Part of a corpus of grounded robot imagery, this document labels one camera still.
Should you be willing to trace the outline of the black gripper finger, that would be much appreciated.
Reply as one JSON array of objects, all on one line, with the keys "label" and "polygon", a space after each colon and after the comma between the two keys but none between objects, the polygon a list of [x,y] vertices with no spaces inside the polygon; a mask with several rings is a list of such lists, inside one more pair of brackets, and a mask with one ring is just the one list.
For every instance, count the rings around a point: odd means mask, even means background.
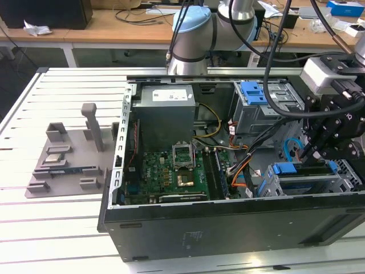
[{"label": "black gripper finger", "polygon": [[308,95],[305,99],[305,117],[302,119],[303,148],[301,148],[300,158],[320,158],[318,152],[323,147],[323,123],[325,118],[319,117],[320,100],[316,96]]},{"label": "black gripper finger", "polygon": [[362,122],[356,117],[306,119],[304,130],[303,163],[307,166],[323,159],[362,158],[362,146],[355,140],[362,135]]}]

